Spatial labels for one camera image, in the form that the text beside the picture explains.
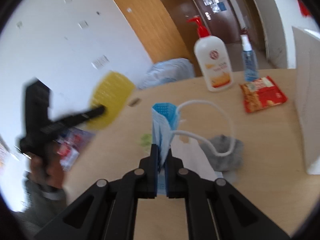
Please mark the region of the person's left hand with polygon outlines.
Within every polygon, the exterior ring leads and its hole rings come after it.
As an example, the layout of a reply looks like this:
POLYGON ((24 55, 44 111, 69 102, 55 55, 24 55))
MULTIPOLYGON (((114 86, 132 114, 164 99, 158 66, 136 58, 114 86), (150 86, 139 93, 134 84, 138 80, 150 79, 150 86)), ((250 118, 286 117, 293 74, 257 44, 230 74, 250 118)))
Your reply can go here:
POLYGON ((34 154, 31 155, 29 178, 33 182, 62 189, 65 173, 60 164, 60 155, 57 153, 59 148, 60 145, 55 141, 48 145, 46 153, 49 160, 45 172, 43 171, 42 159, 34 154))

